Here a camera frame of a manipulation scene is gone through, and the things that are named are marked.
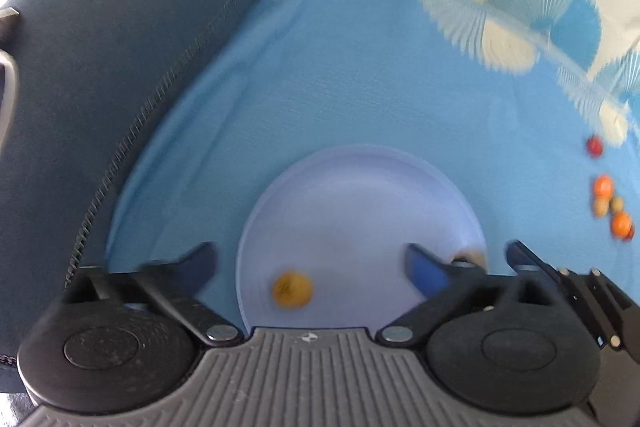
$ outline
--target blue fabric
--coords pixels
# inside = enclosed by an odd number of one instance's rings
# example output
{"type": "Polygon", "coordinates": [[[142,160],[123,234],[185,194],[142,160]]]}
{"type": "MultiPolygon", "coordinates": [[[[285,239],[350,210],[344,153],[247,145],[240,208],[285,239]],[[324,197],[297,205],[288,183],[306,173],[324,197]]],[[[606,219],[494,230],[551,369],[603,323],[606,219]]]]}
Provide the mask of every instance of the blue fabric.
{"type": "Polygon", "coordinates": [[[235,256],[261,192],[304,156],[340,144],[399,148],[448,176],[479,217],[490,269],[515,238],[555,266],[597,266],[640,298],[638,241],[590,211],[608,172],[640,215],[635,145],[595,161],[591,134],[541,57],[521,76],[460,55],[421,0],[262,0],[204,70],[136,165],[114,214],[108,264],[131,270],[202,241],[220,275],[200,298],[241,324],[235,256]]]}

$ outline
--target metal screw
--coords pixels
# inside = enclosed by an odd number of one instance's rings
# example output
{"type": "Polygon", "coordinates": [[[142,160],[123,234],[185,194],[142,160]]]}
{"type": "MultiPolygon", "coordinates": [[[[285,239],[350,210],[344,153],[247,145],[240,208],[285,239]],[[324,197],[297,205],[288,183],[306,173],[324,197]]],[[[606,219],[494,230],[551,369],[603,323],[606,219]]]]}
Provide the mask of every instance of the metal screw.
{"type": "Polygon", "coordinates": [[[319,338],[320,337],[318,337],[313,331],[307,331],[304,335],[300,337],[300,339],[306,342],[307,344],[311,344],[312,342],[315,342],[319,338]]]}
{"type": "Polygon", "coordinates": [[[414,332],[404,326],[389,326],[382,330],[382,338],[387,342],[402,343],[410,341],[414,332]]]}
{"type": "Polygon", "coordinates": [[[207,337],[215,342],[232,341],[238,336],[238,330],[228,324],[216,324],[207,330],[207,337]]]}

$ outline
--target gray ridged gripper base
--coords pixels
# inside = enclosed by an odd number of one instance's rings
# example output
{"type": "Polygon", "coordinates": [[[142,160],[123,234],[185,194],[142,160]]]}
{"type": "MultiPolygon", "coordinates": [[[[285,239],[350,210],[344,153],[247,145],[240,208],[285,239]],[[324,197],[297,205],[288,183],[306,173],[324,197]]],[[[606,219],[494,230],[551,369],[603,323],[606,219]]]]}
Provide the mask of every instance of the gray ridged gripper base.
{"type": "Polygon", "coordinates": [[[364,330],[258,329],[206,352],[171,395],[136,411],[84,417],[39,407],[24,427],[596,427],[581,411],[506,418],[448,396],[410,351],[364,330]]]}

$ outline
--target orange ball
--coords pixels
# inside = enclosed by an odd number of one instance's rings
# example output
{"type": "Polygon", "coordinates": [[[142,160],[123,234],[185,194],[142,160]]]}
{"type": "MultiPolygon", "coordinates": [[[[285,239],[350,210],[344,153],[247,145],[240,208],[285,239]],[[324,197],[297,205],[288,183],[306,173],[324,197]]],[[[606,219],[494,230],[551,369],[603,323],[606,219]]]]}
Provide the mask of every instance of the orange ball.
{"type": "Polygon", "coordinates": [[[302,273],[284,272],[271,287],[271,296],[281,308],[296,309],[306,306],[314,295],[311,279],[302,273]]]}
{"type": "Polygon", "coordinates": [[[609,201],[613,197],[614,190],[613,180],[606,174],[603,174],[593,182],[593,195],[596,198],[603,198],[609,201]]]}
{"type": "Polygon", "coordinates": [[[618,239],[626,239],[631,232],[634,220],[626,212],[619,212],[611,218],[611,233],[618,239]]]}

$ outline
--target beige ball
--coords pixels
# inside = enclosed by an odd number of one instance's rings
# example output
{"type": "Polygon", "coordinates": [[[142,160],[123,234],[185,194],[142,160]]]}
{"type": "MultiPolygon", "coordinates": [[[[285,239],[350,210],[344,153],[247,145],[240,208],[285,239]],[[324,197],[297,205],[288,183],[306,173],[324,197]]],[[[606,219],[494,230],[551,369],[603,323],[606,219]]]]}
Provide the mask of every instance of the beige ball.
{"type": "Polygon", "coordinates": [[[605,198],[595,198],[591,204],[591,210],[595,217],[604,217],[609,212],[609,201],[605,198]]]}
{"type": "Polygon", "coordinates": [[[613,196],[611,198],[611,202],[609,203],[609,208],[611,209],[612,214],[619,214],[623,210],[625,210],[625,200],[623,200],[620,196],[613,196]]]}

